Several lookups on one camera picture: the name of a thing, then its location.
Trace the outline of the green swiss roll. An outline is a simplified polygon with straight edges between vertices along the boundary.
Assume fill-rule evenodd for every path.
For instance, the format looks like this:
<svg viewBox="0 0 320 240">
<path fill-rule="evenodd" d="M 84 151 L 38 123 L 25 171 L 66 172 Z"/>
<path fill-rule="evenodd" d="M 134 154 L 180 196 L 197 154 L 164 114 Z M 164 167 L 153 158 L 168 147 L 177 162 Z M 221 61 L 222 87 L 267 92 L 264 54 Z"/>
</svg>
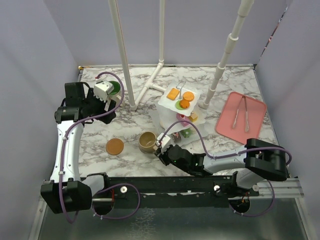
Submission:
<svg viewBox="0 0 320 240">
<path fill-rule="evenodd" d="M 193 131 L 190 128 L 183 129 L 180 131 L 180 134 L 186 139 L 186 138 L 189 138 L 193 134 Z"/>
</svg>

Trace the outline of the green interior mug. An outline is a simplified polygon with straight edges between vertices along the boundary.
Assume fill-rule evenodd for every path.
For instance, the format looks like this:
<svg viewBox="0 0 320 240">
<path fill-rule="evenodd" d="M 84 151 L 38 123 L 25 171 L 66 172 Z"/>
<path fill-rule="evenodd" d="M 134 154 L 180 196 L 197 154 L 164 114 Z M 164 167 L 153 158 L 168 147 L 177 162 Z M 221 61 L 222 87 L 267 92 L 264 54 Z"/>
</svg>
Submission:
<svg viewBox="0 0 320 240">
<path fill-rule="evenodd" d="M 113 85 L 113 90 L 108 94 L 108 98 L 118 104 L 122 97 L 122 88 L 119 82 L 109 81 Z"/>
</svg>

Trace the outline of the beige ceramic mug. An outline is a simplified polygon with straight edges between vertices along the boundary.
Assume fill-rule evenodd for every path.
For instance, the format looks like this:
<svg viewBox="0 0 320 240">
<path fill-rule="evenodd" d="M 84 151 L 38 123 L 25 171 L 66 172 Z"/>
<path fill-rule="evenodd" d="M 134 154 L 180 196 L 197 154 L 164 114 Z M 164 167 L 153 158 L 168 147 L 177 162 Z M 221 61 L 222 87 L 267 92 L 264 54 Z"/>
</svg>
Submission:
<svg viewBox="0 0 320 240">
<path fill-rule="evenodd" d="M 139 149 L 145 154 L 152 154 L 155 152 L 157 136 L 151 132 L 143 132 L 138 140 Z"/>
</svg>

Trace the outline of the pink cake slice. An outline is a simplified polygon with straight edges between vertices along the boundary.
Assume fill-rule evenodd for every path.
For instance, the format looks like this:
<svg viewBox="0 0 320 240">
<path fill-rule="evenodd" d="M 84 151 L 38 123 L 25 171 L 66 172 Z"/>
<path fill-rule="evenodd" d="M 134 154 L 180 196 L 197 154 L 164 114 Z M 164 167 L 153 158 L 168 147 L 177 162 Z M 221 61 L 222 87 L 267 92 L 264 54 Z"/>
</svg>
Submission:
<svg viewBox="0 0 320 240">
<path fill-rule="evenodd" d="M 179 123 L 183 126 L 183 127 L 186 127 L 186 126 L 189 126 L 189 118 L 186 117 L 185 115 L 183 114 L 180 114 L 180 113 L 177 113 L 176 114 L 176 119 L 179 121 Z"/>
</svg>

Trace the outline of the yellow sponge cake square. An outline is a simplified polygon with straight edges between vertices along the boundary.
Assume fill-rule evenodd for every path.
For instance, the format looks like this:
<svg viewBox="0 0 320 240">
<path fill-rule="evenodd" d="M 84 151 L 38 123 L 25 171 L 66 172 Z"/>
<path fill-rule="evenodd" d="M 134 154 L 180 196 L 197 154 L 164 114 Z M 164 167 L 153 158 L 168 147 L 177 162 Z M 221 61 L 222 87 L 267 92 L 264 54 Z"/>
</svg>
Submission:
<svg viewBox="0 0 320 240">
<path fill-rule="evenodd" d="M 195 122 L 198 120 L 198 115 L 195 112 L 191 112 L 191 114 L 188 118 L 191 122 Z"/>
</svg>

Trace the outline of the wooden coaster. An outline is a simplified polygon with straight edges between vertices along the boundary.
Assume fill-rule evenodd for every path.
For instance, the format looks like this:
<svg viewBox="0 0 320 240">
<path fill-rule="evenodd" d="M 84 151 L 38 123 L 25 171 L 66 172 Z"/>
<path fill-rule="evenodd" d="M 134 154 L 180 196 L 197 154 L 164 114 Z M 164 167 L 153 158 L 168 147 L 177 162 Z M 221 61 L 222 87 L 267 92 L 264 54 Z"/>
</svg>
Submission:
<svg viewBox="0 0 320 240">
<path fill-rule="evenodd" d="M 112 138 L 106 143 L 105 149 L 110 155 L 119 155 L 124 149 L 124 142 L 119 138 Z"/>
</svg>

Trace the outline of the green round biscuit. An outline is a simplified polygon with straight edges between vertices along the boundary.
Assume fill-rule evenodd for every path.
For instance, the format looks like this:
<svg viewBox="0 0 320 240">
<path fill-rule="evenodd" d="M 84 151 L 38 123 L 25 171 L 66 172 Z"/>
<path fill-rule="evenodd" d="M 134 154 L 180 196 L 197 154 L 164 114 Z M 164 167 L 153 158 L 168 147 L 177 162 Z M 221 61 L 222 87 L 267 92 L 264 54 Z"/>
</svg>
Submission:
<svg viewBox="0 0 320 240">
<path fill-rule="evenodd" d="M 178 101 L 175 103 L 175 107 L 176 107 L 178 110 L 184 110 L 184 108 L 181 107 L 180 102 L 181 102 L 181 101 L 178 100 Z"/>
</svg>

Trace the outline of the three tier white stand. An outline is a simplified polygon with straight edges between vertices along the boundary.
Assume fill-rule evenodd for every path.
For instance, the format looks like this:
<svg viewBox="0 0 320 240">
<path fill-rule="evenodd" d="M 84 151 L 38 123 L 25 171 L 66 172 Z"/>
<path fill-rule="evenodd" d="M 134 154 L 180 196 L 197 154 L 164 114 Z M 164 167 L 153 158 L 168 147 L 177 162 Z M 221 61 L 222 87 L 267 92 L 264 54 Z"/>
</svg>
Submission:
<svg viewBox="0 0 320 240">
<path fill-rule="evenodd" d="M 167 98 L 167 94 L 172 88 L 180 90 L 180 93 L 175 100 L 170 100 Z M 194 93 L 194 100 L 189 102 L 189 108 L 184 110 L 177 109 L 175 107 L 176 102 L 182 100 L 183 94 L 188 91 Z M 165 92 L 160 97 L 160 100 L 155 104 L 156 109 L 149 111 L 149 115 L 155 126 L 155 132 L 157 134 L 161 134 L 164 133 L 165 130 L 168 130 L 167 135 L 169 135 L 169 137 L 171 137 L 171 139 L 173 140 L 172 133 L 180 133 L 181 130 L 191 129 L 192 135 L 189 138 L 184 138 L 180 134 L 181 142 L 175 143 L 179 146 L 188 145 L 194 141 L 199 140 L 200 137 L 204 138 L 208 136 L 209 133 L 206 129 L 205 116 L 198 106 L 198 100 L 201 93 L 202 91 L 200 89 L 191 87 L 190 85 L 186 84 L 184 80 L 173 80 L 165 89 Z M 177 120 L 176 114 L 179 113 L 189 118 L 191 112 L 195 112 L 198 115 L 197 121 L 191 122 L 189 120 L 189 125 L 183 127 L 180 124 L 180 121 Z"/>
</svg>

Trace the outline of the orange chip cookie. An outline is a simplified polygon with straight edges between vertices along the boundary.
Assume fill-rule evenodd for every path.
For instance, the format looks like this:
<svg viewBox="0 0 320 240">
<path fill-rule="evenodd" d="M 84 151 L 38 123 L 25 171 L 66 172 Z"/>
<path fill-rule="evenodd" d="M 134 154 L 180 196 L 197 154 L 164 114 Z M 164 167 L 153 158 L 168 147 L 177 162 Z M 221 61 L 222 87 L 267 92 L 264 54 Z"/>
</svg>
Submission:
<svg viewBox="0 0 320 240">
<path fill-rule="evenodd" d="M 190 102 L 188 100 L 186 100 L 186 99 L 182 99 L 182 100 L 179 101 L 179 106 L 182 109 L 187 109 L 190 106 Z"/>
</svg>

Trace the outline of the yellow rectangular biscuit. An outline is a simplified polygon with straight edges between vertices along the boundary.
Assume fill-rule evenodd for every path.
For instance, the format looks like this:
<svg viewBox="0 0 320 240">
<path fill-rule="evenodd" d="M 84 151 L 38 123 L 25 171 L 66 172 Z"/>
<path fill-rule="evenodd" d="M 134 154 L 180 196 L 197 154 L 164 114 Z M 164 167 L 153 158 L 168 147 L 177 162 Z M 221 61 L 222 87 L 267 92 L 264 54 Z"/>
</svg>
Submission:
<svg viewBox="0 0 320 240">
<path fill-rule="evenodd" d="M 180 90 L 178 90 L 177 88 L 172 88 L 166 97 L 173 101 L 177 98 L 179 94 L 180 94 Z"/>
</svg>

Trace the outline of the orange sandwich biscuit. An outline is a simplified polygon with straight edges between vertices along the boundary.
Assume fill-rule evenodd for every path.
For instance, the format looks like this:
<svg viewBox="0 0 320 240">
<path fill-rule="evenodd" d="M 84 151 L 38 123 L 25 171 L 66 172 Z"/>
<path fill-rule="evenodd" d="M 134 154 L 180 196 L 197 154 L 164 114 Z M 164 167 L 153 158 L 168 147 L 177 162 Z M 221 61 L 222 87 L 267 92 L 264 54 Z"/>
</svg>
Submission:
<svg viewBox="0 0 320 240">
<path fill-rule="evenodd" d="M 193 101 L 193 100 L 195 99 L 195 95 L 194 95 L 194 93 L 191 92 L 191 91 L 186 91 L 186 92 L 183 94 L 182 98 L 183 98 L 184 100 L 188 101 L 188 102 L 191 102 L 191 101 Z"/>
</svg>

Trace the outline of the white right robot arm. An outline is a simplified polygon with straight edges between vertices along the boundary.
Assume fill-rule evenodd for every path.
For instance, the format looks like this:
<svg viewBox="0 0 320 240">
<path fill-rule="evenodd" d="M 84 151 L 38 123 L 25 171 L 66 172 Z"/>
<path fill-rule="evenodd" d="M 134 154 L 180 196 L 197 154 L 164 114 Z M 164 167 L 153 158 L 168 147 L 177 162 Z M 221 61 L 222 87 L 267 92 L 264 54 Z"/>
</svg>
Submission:
<svg viewBox="0 0 320 240">
<path fill-rule="evenodd" d="M 236 196 L 263 180 L 286 181 L 287 165 L 292 161 L 292 155 L 283 147 L 256 138 L 248 139 L 235 150 L 209 155 L 207 152 L 190 153 L 175 145 L 169 136 L 161 134 L 155 142 L 155 155 L 164 165 L 173 165 L 195 177 L 241 169 L 229 184 L 230 191 Z"/>
</svg>

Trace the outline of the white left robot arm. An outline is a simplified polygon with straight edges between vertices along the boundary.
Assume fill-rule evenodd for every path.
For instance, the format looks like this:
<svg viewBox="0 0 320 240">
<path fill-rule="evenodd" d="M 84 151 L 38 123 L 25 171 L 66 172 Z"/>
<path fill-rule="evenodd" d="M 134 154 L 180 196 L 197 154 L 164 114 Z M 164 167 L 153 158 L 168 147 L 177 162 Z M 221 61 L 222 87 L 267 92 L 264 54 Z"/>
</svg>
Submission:
<svg viewBox="0 0 320 240">
<path fill-rule="evenodd" d="M 79 172 L 80 142 L 89 117 L 109 124 L 115 117 L 116 102 L 109 95 L 114 85 L 100 81 L 89 87 L 85 82 L 64 85 L 65 98 L 54 113 L 58 143 L 54 168 L 48 183 L 41 186 L 40 194 L 55 214 L 76 212 L 91 207 L 95 194 L 103 198 L 111 190 L 105 173 L 91 173 L 81 179 Z"/>
</svg>

